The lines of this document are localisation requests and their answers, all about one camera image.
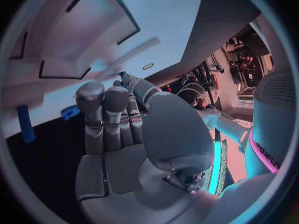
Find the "cyan light strip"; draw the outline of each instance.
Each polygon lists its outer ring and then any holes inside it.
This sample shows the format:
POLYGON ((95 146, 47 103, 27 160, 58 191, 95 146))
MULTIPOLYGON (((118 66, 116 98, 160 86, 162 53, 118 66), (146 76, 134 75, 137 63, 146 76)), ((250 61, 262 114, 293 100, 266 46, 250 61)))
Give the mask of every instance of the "cyan light strip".
POLYGON ((209 193, 216 194, 217 184, 220 173, 220 164, 221 164, 221 142, 215 142, 215 156, 214 156, 214 164, 211 176, 211 182, 209 186, 209 193))

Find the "vent grille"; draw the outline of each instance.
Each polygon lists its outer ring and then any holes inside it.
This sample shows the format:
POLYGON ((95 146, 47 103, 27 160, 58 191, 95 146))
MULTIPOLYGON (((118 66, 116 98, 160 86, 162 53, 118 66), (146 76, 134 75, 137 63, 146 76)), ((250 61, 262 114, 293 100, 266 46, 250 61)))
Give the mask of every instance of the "vent grille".
POLYGON ((295 105, 295 86, 289 75, 270 75, 261 87, 259 98, 268 101, 277 101, 284 104, 295 105))

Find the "white ceiling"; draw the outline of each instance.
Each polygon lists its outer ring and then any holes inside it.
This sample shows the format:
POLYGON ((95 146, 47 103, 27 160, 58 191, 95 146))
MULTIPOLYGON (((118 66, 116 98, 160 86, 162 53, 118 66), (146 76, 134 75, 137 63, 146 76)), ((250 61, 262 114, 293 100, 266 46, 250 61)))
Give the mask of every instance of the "white ceiling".
POLYGON ((67 13, 71 1, 50 0, 26 28, 24 58, 7 65, 6 137, 20 131, 15 111, 19 105, 29 105, 31 123, 38 125, 75 104, 76 90, 88 80, 100 79, 107 89, 114 81, 111 73, 126 70, 144 78, 179 62, 201 0, 122 0, 140 32, 120 45, 120 38, 134 27, 115 0, 81 0, 67 13), (88 67, 91 71, 83 80, 40 79, 41 60, 45 60, 44 72, 51 76, 74 77, 88 67), (143 70, 148 63, 154 66, 143 70))

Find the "blue handle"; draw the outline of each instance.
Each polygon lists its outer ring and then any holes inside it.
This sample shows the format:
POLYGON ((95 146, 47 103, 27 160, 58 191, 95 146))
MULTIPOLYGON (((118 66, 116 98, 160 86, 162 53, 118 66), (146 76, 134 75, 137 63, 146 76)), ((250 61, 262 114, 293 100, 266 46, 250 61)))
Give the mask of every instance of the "blue handle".
POLYGON ((30 143, 35 140, 35 134, 32 129, 28 106, 19 106, 17 108, 17 116, 19 119, 21 132, 25 143, 30 143))

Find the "recessed light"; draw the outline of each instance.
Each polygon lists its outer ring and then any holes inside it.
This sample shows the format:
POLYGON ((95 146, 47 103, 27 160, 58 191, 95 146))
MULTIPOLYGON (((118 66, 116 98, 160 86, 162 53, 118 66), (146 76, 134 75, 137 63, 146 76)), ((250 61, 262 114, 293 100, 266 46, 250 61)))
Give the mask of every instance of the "recessed light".
POLYGON ((147 69, 149 69, 149 68, 151 68, 151 67, 153 67, 153 63, 149 63, 149 64, 143 66, 142 69, 143 69, 143 70, 147 70, 147 69))

